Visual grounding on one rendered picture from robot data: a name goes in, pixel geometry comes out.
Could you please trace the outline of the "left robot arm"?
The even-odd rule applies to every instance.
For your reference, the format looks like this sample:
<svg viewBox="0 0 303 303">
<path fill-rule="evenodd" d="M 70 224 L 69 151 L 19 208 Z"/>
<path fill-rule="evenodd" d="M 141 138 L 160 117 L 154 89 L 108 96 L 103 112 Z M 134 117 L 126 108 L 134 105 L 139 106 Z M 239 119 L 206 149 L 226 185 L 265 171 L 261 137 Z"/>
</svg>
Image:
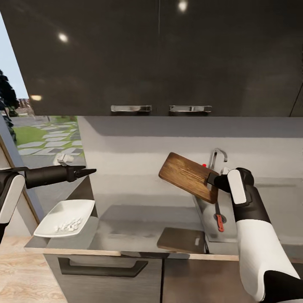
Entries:
<svg viewBox="0 0 303 303">
<path fill-rule="evenodd" d="M 53 166 L 29 169 L 28 167 L 0 168 L 0 243 L 5 227 L 9 225 L 24 185 L 27 189 L 60 182 L 74 182 L 77 178 L 95 173 L 97 169 L 85 169 L 86 166 L 68 166 L 74 157 L 57 153 Z M 24 175 L 18 171 L 23 171 Z"/>
</svg>

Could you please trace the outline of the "parer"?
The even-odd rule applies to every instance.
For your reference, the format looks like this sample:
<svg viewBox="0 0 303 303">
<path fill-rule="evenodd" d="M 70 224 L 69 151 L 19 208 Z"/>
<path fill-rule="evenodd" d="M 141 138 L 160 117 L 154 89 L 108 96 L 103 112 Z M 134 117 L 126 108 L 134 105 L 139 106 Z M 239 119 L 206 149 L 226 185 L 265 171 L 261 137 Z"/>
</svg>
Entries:
<svg viewBox="0 0 303 303">
<path fill-rule="evenodd" d="M 222 219 L 221 219 L 221 214 L 220 214 L 218 202 L 216 202 L 215 207 L 216 207 L 216 214 L 217 214 L 216 218 L 218 220 L 218 227 L 219 227 L 218 230 L 220 232 L 223 232 L 224 231 L 224 229 L 223 229 L 223 222 L 222 222 Z"/>
</svg>

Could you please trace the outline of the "cutting board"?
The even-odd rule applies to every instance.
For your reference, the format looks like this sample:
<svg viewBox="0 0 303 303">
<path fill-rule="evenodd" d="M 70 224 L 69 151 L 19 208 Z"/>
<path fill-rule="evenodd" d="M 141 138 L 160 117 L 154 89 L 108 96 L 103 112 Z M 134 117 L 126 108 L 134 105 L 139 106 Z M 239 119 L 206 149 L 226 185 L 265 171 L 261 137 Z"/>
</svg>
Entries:
<svg viewBox="0 0 303 303">
<path fill-rule="evenodd" d="M 219 175 L 218 172 L 204 165 L 170 153 L 159 172 L 159 178 L 202 198 L 210 204 L 216 204 L 218 202 L 218 188 L 212 186 L 211 191 L 207 189 L 207 179 L 211 172 Z"/>
</svg>

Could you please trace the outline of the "bowl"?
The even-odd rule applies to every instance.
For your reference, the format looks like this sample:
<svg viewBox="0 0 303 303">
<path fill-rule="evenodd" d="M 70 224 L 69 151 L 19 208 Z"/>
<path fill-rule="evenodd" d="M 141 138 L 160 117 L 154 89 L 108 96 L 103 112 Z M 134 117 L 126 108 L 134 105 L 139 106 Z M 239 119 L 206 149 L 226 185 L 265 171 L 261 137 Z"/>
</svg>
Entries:
<svg viewBox="0 0 303 303">
<path fill-rule="evenodd" d="M 95 205 L 94 200 L 89 199 L 75 199 L 65 200 L 59 202 L 38 225 L 34 232 L 35 236 L 45 238 L 61 238 L 76 236 L 81 233 L 85 224 L 87 223 L 93 207 Z M 69 230 L 66 226 L 66 230 L 62 231 L 58 228 L 58 232 L 55 232 L 54 228 L 60 226 L 62 223 L 68 223 L 69 221 L 77 220 L 81 218 L 78 223 L 78 229 Z"/>
</svg>

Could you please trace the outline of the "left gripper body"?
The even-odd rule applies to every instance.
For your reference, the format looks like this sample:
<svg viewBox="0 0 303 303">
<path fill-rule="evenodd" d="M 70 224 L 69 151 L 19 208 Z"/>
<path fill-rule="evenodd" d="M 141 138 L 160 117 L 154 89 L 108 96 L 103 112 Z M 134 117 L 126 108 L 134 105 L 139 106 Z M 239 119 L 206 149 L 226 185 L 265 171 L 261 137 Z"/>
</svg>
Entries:
<svg viewBox="0 0 303 303">
<path fill-rule="evenodd" d="M 74 182 L 74 167 L 73 166 L 51 166 L 42 167 L 44 176 L 44 185 L 50 185 L 60 182 Z"/>
</svg>

